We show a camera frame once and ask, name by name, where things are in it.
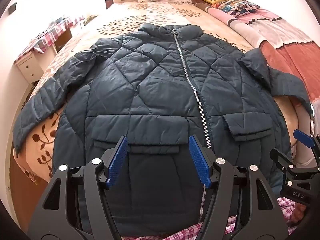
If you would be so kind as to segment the dark teal quilted jacket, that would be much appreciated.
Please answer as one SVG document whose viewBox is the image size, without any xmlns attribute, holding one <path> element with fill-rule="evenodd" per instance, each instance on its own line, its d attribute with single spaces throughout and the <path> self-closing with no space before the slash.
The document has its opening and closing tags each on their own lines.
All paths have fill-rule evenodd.
<svg viewBox="0 0 320 240">
<path fill-rule="evenodd" d="M 58 110 L 54 171 L 86 165 L 127 137 L 107 192 L 116 226 L 124 237 L 168 235 L 200 222 L 212 195 L 189 153 L 191 135 L 232 165 L 256 165 L 279 194 L 270 150 L 290 156 L 291 144 L 277 96 L 311 113 L 301 79 L 271 68 L 259 49 L 244 53 L 197 25 L 146 23 L 64 63 L 17 117 L 14 148 Z"/>
</svg>

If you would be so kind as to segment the pink plaid clothing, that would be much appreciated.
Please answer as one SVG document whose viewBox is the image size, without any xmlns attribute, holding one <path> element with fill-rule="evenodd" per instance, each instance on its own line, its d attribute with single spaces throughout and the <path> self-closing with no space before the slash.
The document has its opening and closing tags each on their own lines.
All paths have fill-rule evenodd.
<svg viewBox="0 0 320 240">
<path fill-rule="evenodd" d="M 285 197 L 280 197 L 277 199 L 279 207 L 282 210 L 284 220 L 287 224 L 287 229 L 289 235 L 295 230 L 296 226 L 294 223 L 298 223 L 304 217 L 304 211 L 306 206 L 296 203 L 292 200 L 289 200 Z M 262 233 L 262 226 L 265 225 L 268 227 L 267 223 L 264 223 L 262 220 L 258 222 L 257 218 L 250 218 L 248 223 L 241 229 L 236 228 L 236 216 L 228 218 L 227 226 L 225 229 L 225 235 L 236 232 L 235 236 L 240 235 L 245 232 L 245 229 L 249 229 L 250 226 L 255 226 L 259 233 Z M 121 239 L 196 239 L 197 235 L 200 232 L 202 223 L 198 223 L 189 228 L 183 229 L 171 236 L 161 237 L 161 236 L 143 236 L 143 237 L 122 237 Z"/>
</svg>

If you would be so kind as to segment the pink and red striped quilt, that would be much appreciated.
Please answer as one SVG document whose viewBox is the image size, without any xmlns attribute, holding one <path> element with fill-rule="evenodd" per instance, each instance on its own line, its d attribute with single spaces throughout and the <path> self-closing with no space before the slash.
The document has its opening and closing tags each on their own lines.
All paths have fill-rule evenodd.
<svg viewBox="0 0 320 240">
<path fill-rule="evenodd" d="M 289 24 L 280 16 L 265 10 L 237 18 L 216 9 L 215 4 L 191 0 L 193 5 L 214 16 L 240 34 L 253 48 L 259 48 L 272 68 L 299 77 L 307 90 L 313 116 L 292 96 L 275 98 L 289 130 L 292 158 L 298 167 L 315 167 L 316 161 L 310 148 L 293 137 L 295 129 L 306 134 L 319 133 L 319 45 L 308 35 Z"/>
</svg>

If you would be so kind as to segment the blue cartoon pillow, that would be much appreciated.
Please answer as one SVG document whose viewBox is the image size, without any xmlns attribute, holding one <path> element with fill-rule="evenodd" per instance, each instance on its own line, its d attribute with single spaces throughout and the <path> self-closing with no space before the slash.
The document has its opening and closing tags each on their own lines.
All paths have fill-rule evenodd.
<svg viewBox="0 0 320 240">
<path fill-rule="evenodd" d="M 235 18 L 247 15 L 260 9 L 259 5 L 246 0 L 226 0 L 217 3 L 217 5 L 214 7 Z"/>
</svg>

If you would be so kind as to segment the white desk with drawers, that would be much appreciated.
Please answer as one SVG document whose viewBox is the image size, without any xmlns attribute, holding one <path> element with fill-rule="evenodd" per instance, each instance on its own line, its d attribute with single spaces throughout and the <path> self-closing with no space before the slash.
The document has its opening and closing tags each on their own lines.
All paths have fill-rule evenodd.
<svg viewBox="0 0 320 240">
<path fill-rule="evenodd" d="M 24 53 L 22 57 L 15 62 L 15 66 L 20 70 L 29 84 L 39 81 L 57 53 L 71 38 L 72 33 L 70 27 L 67 27 L 66 30 L 62 31 L 62 34 L 56 41 L 49 42 L 49 47 L 43 54 L 32 49 Z"/>
</svg>

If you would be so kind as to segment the plaid pink tablecloth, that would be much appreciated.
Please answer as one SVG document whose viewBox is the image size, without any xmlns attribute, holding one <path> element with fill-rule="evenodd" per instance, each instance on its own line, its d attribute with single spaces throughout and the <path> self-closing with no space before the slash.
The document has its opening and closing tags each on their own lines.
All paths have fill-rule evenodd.
<svg viewBox="0 0 320 240">
<path fill-rule="evenodd" d="M 38 37 L 31 40 L 28 46 L 19 54 L 18 58 L 14 61 L 16 64 L 21 58 L 31 51 L 39 54 L 44 54 L 46 50 L 53 45 L 57 39 L 66 32 L 67 29 L 74 27 L 84 20 L 84 16 L 67 17 L 61 22 L 51 25 L 46 31 L 41 33 Z"/>
</svg>

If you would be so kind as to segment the dark wooden nightstand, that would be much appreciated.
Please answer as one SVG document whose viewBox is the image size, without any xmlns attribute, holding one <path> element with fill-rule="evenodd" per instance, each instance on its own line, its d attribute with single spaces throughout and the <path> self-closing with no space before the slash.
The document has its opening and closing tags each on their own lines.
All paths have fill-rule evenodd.
<svg viewBox="0 0 320 240">
<path fill-rule="evenodd" d="M 108 9 L 114 3 L 113 0 L 105 0 L 105 7 Z"/>
</svg>

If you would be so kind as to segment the dark wall switch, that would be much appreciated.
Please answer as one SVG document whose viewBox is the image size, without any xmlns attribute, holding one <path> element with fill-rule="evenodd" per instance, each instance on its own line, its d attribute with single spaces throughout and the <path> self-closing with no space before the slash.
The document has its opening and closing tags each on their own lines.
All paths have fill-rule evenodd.
<svg viewBox="0 0 320 240">
<path fill-rule="evenodd" d="M 8 7 L 8 14 L 11 15 L 13 12 L 16 11 L 16 5 L 17 3 L 13 3 L 10 7 Z"/>
</svg>

